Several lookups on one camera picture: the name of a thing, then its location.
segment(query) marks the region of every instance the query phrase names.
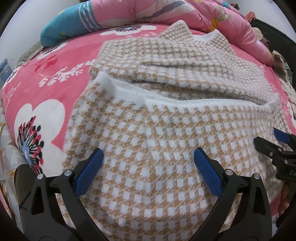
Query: knit sweater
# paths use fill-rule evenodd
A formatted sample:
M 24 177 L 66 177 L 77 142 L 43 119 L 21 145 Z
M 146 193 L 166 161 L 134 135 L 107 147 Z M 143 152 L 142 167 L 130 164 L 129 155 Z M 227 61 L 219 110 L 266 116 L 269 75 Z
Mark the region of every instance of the knit sweater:
M 218 32 L 196 41 L 181 22 L 158 38 L 112 40 L 100 51 L 96 77 L 69 120 L 63 166 L 73 169 L 103 150 L 104 164 L 81 201 L 108 239 L 188 240 L 195 233 L 217 200 L 194 165 L 197 147 L 238 175 L 259 173 L 269 200 L 279 194 L 275 167 L 253 145 L 256 136 L 279 145 L 273 127 L 289 131 L 279 98 L 225 41 Z M 237 197 L 224 228 L 238 204 Z

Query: floral bedsheet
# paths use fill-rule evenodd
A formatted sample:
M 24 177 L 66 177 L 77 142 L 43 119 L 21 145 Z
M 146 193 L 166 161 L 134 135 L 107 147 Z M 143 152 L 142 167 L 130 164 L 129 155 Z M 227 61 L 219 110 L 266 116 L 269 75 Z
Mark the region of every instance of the floral bedsheet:
M 143 24 L 98 31 L 44 50 L 17 67 L 2 89 L 9 130 L 22 156 L 37 173 L 60 175 L 68 121 L 76 100 L 90 81 L 89 68 L 106 40 L 155 37 L 168 26 Z M 195 35 L 203 33 L 192 30 Z M 288 97 L 270 67 L 232 46 L 237 56 L 257 64 L 278 93 L 292 133 L 295 121 Z

